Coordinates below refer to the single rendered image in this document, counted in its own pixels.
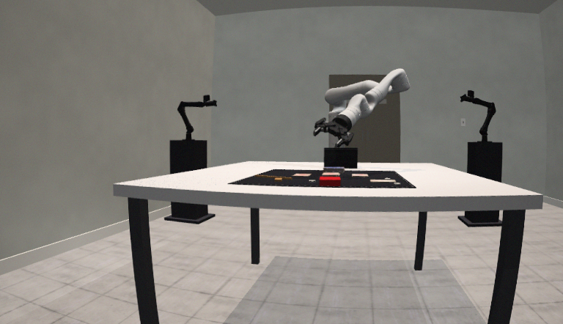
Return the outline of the red rectangular block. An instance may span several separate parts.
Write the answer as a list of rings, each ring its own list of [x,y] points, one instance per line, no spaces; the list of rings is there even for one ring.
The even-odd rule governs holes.
[[[320,186],[341,186],[340,177],[328,178],[329,177],[320,177]]]

